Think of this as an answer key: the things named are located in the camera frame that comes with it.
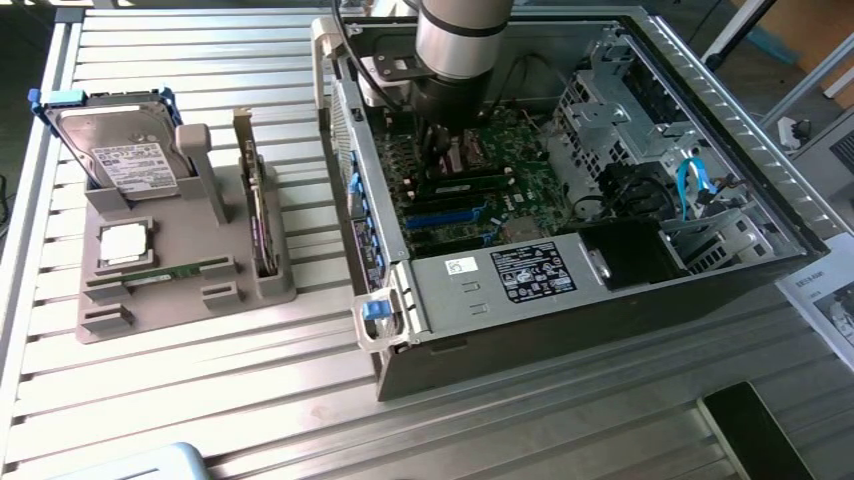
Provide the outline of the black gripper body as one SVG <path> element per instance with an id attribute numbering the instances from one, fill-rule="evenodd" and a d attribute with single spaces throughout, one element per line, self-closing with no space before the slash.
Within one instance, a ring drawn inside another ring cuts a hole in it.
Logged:
<path id="1" fill-rule="evenodd" d="M 484 73 L 462 80 L 442 76 L 416 79 L 412 94 L 416 113 L 432 125 L 460 135 L 477 124 L 492 77 L 492 73 Z"/>

